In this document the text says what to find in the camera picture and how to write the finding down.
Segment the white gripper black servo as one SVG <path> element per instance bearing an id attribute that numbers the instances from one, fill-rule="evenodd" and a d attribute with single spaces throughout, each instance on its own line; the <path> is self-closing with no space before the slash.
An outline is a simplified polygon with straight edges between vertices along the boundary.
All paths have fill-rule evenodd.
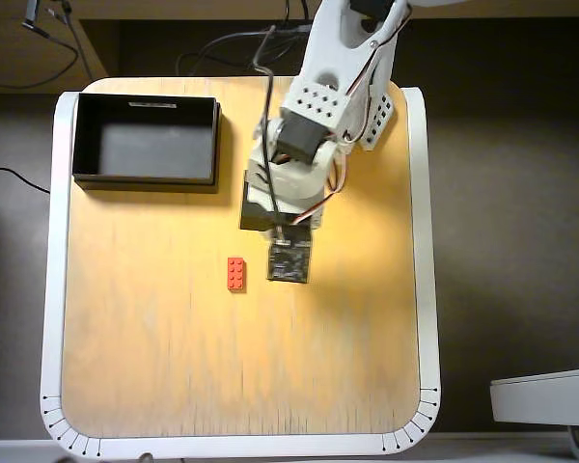
<path id="1" fill-rule="evenodd" d="M 323 200 L 331 168 L 331 154 L 318 153 L 311 165 L 296 160 L 268 164 L 261 153 L 252 153 L 244 173 L 239 228 L 244 231 L 284 235 L 300 214 Z"/>

